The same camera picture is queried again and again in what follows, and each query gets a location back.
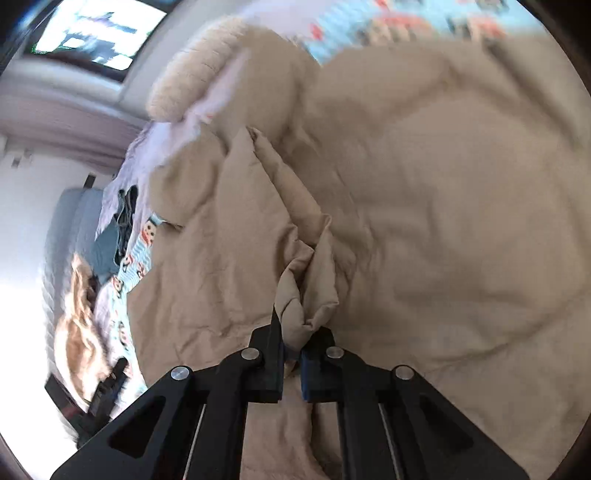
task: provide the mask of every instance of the beige cloth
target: beige cloth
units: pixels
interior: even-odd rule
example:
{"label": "beige cloth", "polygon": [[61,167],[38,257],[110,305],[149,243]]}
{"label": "beige cloth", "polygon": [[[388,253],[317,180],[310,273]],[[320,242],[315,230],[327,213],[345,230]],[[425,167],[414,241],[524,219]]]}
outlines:
{"label": "beige cloth", "polygon": [[102,339],[93,323],[89,301],[91,277],[88,264],[74,254],[72,289],[65,298],[65,313],[57,322],[54,338],[57,369],[81,407],[90,403],[99,381],[111,372]]}
{"label": "beige cloth", "polygon": [[[561,51],[402,43],[320,68],[270,33],[246,44],[212,130],[154,174],[155,211],[178,227],[129,296],[148,383],[246,345],[285,296],[292,348],[331,316],[338,344],[414,366],[547,478],[591,411],[590,100]],[[244,478],[322,476],[295,394],[250,409]],[[326,410],[312,433],[329,439]],[[334,443],[314,442],[328,463]]]}

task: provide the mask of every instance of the gray mattress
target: gray mattress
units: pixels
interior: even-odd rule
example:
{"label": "gray mattress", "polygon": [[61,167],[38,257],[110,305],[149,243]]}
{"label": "gray mattress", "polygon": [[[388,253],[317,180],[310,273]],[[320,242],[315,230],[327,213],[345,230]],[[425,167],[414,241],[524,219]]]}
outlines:
{"label": "gray mattress", "polygon": [[49,370],[60,380],[53,351],[56,323],[64,312],[64,298],[70,290],[74,253],[87,258],[95,241],[102,196],[102,190],[66,190],[57,203],[47,232],[42,278],[46,350]]}

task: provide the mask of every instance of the fluffy pillow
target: fluffy pillow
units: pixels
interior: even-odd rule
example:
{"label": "fluffy pillow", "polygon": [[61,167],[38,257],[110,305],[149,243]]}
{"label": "fluffy pillow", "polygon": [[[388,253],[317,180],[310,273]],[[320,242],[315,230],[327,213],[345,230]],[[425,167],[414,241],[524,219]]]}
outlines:
{"label": "fluffy pillow", "polygon": [[193,37],[154,83],[146,105],[150,118],[158,122],[181,121],[234,55],[246,28],[243,19],[224,17]]}

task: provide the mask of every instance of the white floor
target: white floor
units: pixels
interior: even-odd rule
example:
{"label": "white floor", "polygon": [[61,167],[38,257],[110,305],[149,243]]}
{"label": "white floor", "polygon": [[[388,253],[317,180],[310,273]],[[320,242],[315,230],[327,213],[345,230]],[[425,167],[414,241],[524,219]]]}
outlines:
{"label": "white floor", "polygon": [[[64,189],[93,173],[83,164],[34,155],[12,168],[0,157],[0,433],[34,480],[45,480],[75,445],[47,396],[45,326],[38,269],[53,209]],[[111,178],[96,174],[96,188]]]}

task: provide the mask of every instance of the metal screw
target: metal screw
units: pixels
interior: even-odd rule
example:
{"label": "metal screw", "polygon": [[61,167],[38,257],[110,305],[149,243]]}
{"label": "metal screw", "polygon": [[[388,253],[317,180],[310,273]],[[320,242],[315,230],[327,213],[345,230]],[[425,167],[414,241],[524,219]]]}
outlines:
{"label": "metal screw", "polygon": [[414,377],[414,370],[408,365],[400,365],[399,367],[396,367],[395,373],[400,380],[410,380]]}
{"label": "metal screw", "polygon": [[326,356],[328,358],[343,358],[345,351],[339,346],[330,346],[326,349]]}
{"label": "metal screw", "polygon": [[256,360],[259,356],[259,351],[256,348],[248,347],[242,351],[241,355],[244,360]]}
{"label": "metal screw", "polygon": [[170,376],[175,380],[184,380],[189,376],[189,369],[187,367],[175,367],[170,372]]}

